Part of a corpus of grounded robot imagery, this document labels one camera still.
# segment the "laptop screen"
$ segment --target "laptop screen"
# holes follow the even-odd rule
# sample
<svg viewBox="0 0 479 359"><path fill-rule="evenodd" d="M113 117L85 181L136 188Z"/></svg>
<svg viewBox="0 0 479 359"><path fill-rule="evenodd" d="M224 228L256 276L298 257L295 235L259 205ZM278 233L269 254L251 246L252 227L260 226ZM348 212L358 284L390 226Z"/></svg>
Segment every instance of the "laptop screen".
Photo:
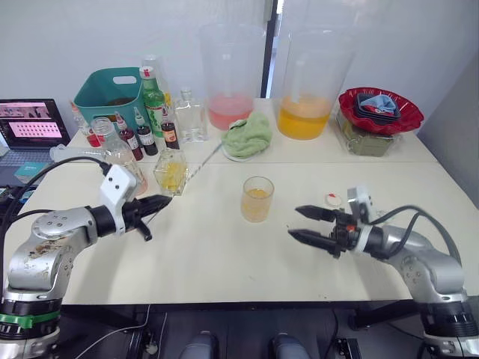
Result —
<svg viewBox="0 0 479 359"><path fill-rule="evenodd" d="M53 99L0 99L0 132L11 149L50 148L70 142Z"/></svg>

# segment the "blue cloth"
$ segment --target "blue cloth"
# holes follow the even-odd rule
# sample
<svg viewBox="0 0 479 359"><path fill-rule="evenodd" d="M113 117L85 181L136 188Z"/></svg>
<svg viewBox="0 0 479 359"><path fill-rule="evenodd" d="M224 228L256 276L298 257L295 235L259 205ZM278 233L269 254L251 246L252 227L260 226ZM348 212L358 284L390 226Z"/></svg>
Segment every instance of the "blue cloth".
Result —
<svg viewBox="0 0 479 359"><path fill-rule="evenodd" d="M388 95L377 95L370 99L365 99L359 105L361 106L373 106L382 112L394 112L396 105L391 97Z"/></svg>

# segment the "red plastic bowl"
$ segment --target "red plastic bowl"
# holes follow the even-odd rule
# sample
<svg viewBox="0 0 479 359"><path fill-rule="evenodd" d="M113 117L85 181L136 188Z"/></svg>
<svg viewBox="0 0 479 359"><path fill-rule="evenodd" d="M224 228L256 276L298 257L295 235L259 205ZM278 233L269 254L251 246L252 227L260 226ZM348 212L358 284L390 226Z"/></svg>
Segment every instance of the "red plastic bowl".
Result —
<svg viewBox="0 0 479 359"><path fill-rule="evenodd" d="M399 106L399 112L401 113L400 119L388 125L378 125L370 118L356 117L354 115L354 101L358 93L369 93L374 96L388 95L396 101L397 106ZM352 124L366 131L379 133L381 135L394 135L396 133L418 129L421 126L421 121L424 119L424 115L414 103L394 92L381 90L380 88L350 88L339 96L339 104L343 115Z"/></svg>

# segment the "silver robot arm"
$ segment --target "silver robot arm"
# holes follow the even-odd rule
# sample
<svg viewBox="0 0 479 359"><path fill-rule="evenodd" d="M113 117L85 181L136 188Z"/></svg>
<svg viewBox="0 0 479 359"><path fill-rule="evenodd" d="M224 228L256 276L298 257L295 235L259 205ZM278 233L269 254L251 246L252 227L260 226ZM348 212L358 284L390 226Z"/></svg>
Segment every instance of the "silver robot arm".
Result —
<svg viewBox="0 0 479 359"><path fill-rule="evenodd" d="M417 304L424 326L424 342L431 354L441 358L479 358L479 330L464 289L461 265L437 251L421 234L377 227L369 222L370 198L363 188L348 191L352 215L316 206L296 208L318 221L336 222L330 236L311 230L289 230L299 242L324 249L339 258L341 252L367 253L393 266L403 278Z"/></svg>
<svg viewBox="0 0 479 359"><path fill-rule="evenodd" d="M134 199L136 178L113 165L100 187L102 206L54 211L39 217L31 235L13 254L0 307L0 359L49 358L60 330L60 308L73 263L99 237L138 229L167 206L160 195Z"/></svg>

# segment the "laptop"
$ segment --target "laptop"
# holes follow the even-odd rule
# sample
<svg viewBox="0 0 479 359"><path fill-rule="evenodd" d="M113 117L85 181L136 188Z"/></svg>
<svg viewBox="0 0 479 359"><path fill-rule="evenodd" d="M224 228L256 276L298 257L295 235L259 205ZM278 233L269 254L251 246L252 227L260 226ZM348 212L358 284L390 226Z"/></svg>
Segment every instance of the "laptop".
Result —
<svg viewBox="0 0 479 359"><path fill-rule="evenodd" d="M0 99L0 133L10 149L0 158L0 185L22 185L14 174L25 162L52 162L50 148L70 142L53 99Z"/></svg>

